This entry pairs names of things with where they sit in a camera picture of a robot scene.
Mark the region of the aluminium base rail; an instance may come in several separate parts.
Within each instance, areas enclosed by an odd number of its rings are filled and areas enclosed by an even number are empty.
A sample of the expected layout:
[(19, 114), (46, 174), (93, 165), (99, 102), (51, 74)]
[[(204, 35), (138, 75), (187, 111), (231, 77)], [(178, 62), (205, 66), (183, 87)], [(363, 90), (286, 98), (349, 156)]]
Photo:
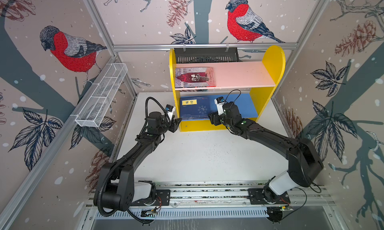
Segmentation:
[(130, 207), (129, 212), (117, 211), (111, 219), (186, 220), (211, 218), (267, 218), (278, 221), (284, 215), (304, 207), (332, 206), (334, 202), (325, 188), (316, 193), (309, 188), (287, 191), (290, 205), (251, 205), (248, 189), (263, 188), (260, 183), (171, 184), (159, 183), (157, 190), (170, 190), (169, 206)]

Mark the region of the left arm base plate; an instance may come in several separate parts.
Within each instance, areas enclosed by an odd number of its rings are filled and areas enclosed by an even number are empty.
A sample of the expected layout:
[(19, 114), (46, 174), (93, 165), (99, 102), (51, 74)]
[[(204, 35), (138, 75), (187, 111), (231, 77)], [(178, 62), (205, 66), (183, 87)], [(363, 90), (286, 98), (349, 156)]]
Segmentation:
[(169, 206), (171, 199), (170, 190), (156, 190), (156, 197), (154, 199), (149, 198), (148, 200), (138, 200), (132, 203), (133, 207), (159, 207), (160, 205)]

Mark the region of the yellow shelf with coloured boards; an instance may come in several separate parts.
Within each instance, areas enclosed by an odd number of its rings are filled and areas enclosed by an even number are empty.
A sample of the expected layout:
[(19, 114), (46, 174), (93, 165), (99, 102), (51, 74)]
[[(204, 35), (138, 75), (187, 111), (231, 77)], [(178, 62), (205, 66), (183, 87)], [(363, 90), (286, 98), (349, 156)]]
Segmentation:
[[(215, 87), (176, 89), (176, 69), (186, 67), (212, 67)], [(175, 101), (176, 114), (181, 115), (186, 98), (191, 98), (193, 106), (201, 107), (197, 98), (202, 96), (221, 96), (227, 100), (235, 99), (235, 92), (241, 90), (239, 98), (243, 104), (236, 102), (243, 118), (257, 122), (265, 110), (280, 83), (286, 67), (286, 57), (279, 46), (271, 46), (262, 61), (254, 62), (215, 62), (178, 64), (174, 50), (170, 51), (170, 77)]]

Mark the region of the black perforated tray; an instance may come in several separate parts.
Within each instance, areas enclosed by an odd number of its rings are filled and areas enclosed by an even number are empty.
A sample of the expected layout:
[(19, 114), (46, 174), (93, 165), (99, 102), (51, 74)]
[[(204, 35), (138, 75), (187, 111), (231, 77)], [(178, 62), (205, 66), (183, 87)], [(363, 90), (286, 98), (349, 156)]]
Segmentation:
[(175, 54), (176, 62), (181, 64), (240, 61), (237, 48), (177, 48)]

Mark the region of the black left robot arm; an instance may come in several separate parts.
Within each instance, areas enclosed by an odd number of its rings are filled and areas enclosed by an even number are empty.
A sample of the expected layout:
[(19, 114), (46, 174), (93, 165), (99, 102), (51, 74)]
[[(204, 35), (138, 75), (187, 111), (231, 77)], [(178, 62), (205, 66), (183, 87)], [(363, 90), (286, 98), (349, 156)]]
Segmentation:
[(135, 181), (140, 164), (165, 140), (166, 132), (176, 132), (181, 119), (175, 118), (175, 107), (167, 105), (161, 111), (148, 112), (148, 103), (159, 102), (148, 97), (145, 101), (145, 122), (137, 135), (136, 145), (121, 158), (105, 163), (100, 170), (94, 195), (94, 206), (103, 217), (115, 212), (129, 212), (137, 201), (153, 204), (158, 199), (156, 184), (152, 181)]

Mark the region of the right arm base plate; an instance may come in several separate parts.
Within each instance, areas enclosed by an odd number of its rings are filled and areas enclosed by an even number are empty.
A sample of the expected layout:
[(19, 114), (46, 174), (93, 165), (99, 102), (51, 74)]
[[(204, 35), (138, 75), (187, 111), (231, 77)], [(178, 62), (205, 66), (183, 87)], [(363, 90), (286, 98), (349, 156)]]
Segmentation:
[(270, 190), (261, 188), (248, 189), (248, 200), (251, 205), (290, 205), (288, 193), (278, 196)]

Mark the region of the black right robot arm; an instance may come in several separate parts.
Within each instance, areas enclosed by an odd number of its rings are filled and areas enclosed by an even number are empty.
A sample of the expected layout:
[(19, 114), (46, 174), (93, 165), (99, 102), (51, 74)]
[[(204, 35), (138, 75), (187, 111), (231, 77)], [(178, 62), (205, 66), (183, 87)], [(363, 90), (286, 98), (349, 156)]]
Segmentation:
[(275, 203), (286, 191), (310, 187), (324, 165), (314, 144), (308, 139), (295, 139), (273, 132), (249, 118), (243, 118), (234, 102), (223, 97), (214, 100), (217, 111), (209, 114), (212, 125), (224, 125), (231, 134), (258, 142), (288, 160), (288, 170), (273, 177), (263, 188), (264, 199)]

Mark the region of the aluminium top crossbar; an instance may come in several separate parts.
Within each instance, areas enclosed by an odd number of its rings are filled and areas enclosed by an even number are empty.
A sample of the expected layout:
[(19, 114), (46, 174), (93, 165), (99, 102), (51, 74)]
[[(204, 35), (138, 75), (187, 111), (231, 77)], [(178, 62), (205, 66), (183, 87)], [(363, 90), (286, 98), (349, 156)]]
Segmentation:
[(280, 46), (283, 50), (295, 50), (298, 43), (223, 43), (223, 44), (138, 44), (138, 45), (114, 45), (115, 52), (130, 51), (169, 51), (171, 49), (181, 48), (237, 48), (238, 50), (267, 50), (271, 46)]

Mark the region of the red illustrated book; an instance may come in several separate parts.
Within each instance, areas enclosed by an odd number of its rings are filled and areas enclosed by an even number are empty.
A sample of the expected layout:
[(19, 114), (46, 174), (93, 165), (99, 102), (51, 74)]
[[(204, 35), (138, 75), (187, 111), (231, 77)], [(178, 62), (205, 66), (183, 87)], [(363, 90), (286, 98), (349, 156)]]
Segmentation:
[(216, 87), (215, 73), (212, 67), (177, 68), (175, 88)]

